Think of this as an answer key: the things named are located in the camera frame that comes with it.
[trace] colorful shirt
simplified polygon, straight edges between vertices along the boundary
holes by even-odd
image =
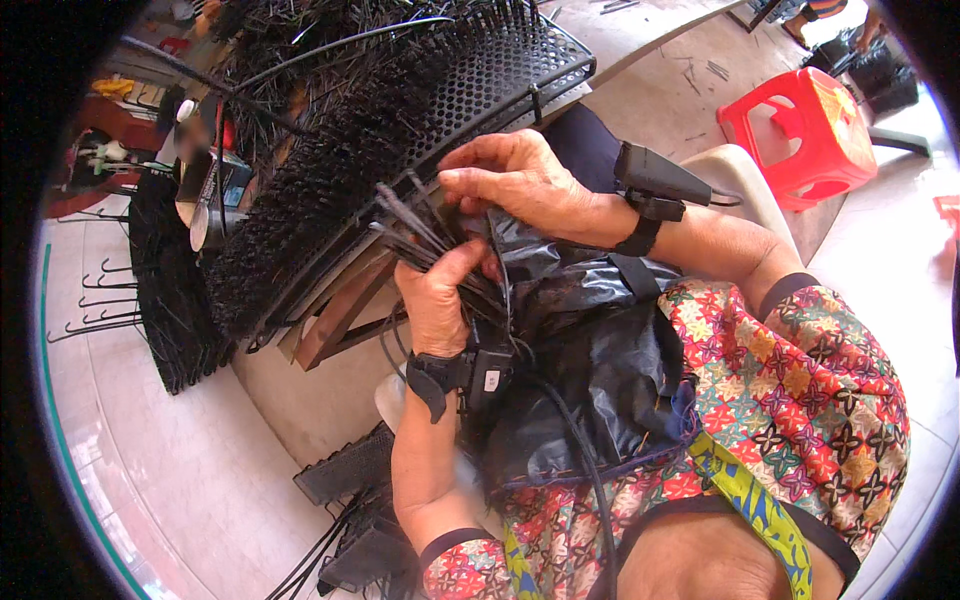
[[[849,583],[890,514],[909,452],[900,381],[876,339],[819,285],[780,300],[763,323],[729,283],[684,280],[660,297],[660,309],[699,377],[704,430],[791,509]],[[691,498],[722,500],[688,455],[608,482],[605,493],[618,544],[644,516],[692,507]],[[588,597],[604,551],[590,484],[514,492],[502,516],[545,597]],[[517,597],[502,542],[440,550],[423,575],[431,598]]]

